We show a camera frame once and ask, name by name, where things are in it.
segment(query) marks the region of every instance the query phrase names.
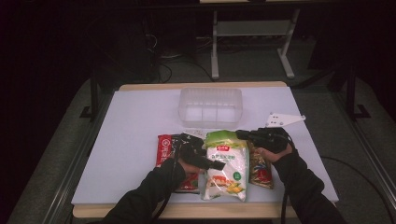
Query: dark background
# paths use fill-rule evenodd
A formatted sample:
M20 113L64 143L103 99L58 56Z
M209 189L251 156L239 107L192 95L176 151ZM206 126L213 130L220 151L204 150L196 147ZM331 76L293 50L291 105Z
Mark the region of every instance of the dark background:
M142 24L144 13L116 12L104 16L97 11L81 10L112 7L106 1L84 1L82 5L60 0L4 0L0 4L3 136L0 223L5 223L65 110L92 71L99 74L101 85L106 88L122 82L150 82L156 55L142 51L145 29L150 28L160 38L163 48L180 48L193 55L195 36L210 35L212 14L168 12ZM108 4L134 3L108 1ZM280 13L270 11L273 16ZM396 120L395 12L391 1L304 7L294 38L313 36L318 41L312 68L327 69L339 62L354 65L358 77L373 87L379 102ZM254 18L257 13L243 14ZM233 18L235 13L227 15ZM95 47L86 35L87 27L95 41L112 53L117 62L130 61L136 54L141 56L140 61L121 68ZM137 44L128 43L131 37L127 33L134 36Z

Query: hand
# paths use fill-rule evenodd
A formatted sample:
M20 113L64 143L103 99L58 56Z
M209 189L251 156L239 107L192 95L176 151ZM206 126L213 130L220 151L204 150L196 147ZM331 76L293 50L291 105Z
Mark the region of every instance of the hand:
M282 158L283 156L290 154L292 152L292 147L290 144L288 144L286 146L285 150L283 150L279 153L276 153L276 154L263 148L263 147L259 147L259 148L257 148L257 150L259 151L259 153L262 155L263 158L274 163L274 162L278 161L280 158Z
M200 168L184 162L181 158L178 159L178 163L183 167L186 174L196 174L200 172Z

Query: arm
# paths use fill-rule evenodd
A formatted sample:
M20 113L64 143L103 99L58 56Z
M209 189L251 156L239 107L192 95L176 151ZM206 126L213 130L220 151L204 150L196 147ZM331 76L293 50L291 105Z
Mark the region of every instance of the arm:
M157 203L164 200L186 177L182 165L177 162L175 181L172 182L173 165L174 160L168 159L160 168L149 172L141 185L127 192L101 223L149 223Z
M321 192L323 182L307 168L297 153L291 153L291 146L273 154L267 150L262 155L273 162L280 180L285 183L291 206L302 223L346 223L336 207Z

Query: black cable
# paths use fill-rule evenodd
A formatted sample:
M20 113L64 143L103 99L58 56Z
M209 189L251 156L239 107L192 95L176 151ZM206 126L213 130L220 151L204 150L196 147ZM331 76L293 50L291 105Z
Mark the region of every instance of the black cable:
M212 82L215 82L215 81L216 81L215 79L212 78L212 76L210 76L210 74L206 71L206 69L204 69L204 68L203 68L200 64L198 64L198 63L189 62L189 61L183 61L183 62L167 62L167 63L190 63L190 64L193 64L193 65L195 65L195 66L200 67L200 68L206 73L206 75L210 78L210 80L211 80Z
M320 156L320 157L321 157L322 159L340 162L340 163L344 164L345 166L349 167L351 170L355 171L355 172L356 172L358 175L360 175L364 180L366 180L367 183L369 183L370 186L375 190L375 192L378 194L379 198L381 199L382 203L384 204L385 209L387 210L387 213L388 213L390 222L391 222L392 224L395 224L394 219L393 219L393 215L392 215L392 213L390 212L390 208L389 208L389 206L388 206L388 204L387 204L387 200L386 200L385 197L382 195L382 193L379 191L379 189L375 186L375 184L374 184L371 180L369 180L369 178L368 178L367 176L365 176L362 172L360 172L358 169L356 169L355 167L353 167L353 166L350 165L349 163L346 163L345 161L341 161L341 160L338 160L338 159L336 159L336 158L327 157L327 156Z
M166 205L168 205L169 199L171 198L173 184L176 182L176 180L175 180L175 169L176 169L176 166L177 166L177 163L178 163L178 154L179 154L180 148L181 148L181 146L179 148L175 149L174 164L173 164L172 172L171 172L171 187L170 187L168 193L166 194L166 197L163 200L163 204L161 205L160 209L155 214L155 216L151 219L151 221L150 221L151 224L154 223L158 219L158 217L163 213L163 210L165 209Z
M171 77L173 75L172 69L169 66L166 66L163 63L160 63L160 66L163 66L163 67L165 67L165 68L167 68L169 70L170 74L169 74L169 77L166 80L163 80L163 78L161 77L161 72L159 73L159 77L158 77L160 83L166 83L166 82L168 82L171 79Z
M203 50L203 49L208 49L212 47L213 44L213 39L212 37L204 37L204 44L201 44L200 46L197 47L197 52Z
M280 213L280 223L285 224L286 223L286 204L288 202L288 197L289 197L289 186L292 182L292 177L293 177L293 175L291 174L291 171L296 166L299 156L298 156L297 149L293 143L293 140L291 139L290 136L288 136L288 138L285 138L282 135L278 135L278 137L281 137L281 138L285 139L286 141L288 141L288 143L291 146L291 155L293 156L293 160L291 161L292 164L290 166L290 171L289 171L288 177L286 179L286 183L285 183L285 192L283 193L282 210Z
M239 43L239 42L233 41L232 38L223 38L223 39L221 39L220 41L218 41L218 53L235 54L235 53L238 53L238 52L242 51L243 50L243 45L241 43Z

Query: clear plastic box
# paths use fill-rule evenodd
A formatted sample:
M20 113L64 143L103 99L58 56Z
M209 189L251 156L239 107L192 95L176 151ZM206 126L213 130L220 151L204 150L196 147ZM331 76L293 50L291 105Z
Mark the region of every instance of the clear plastic box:
M242 111L238 89L185 88L180 93L178 114L186 128L233 129Z

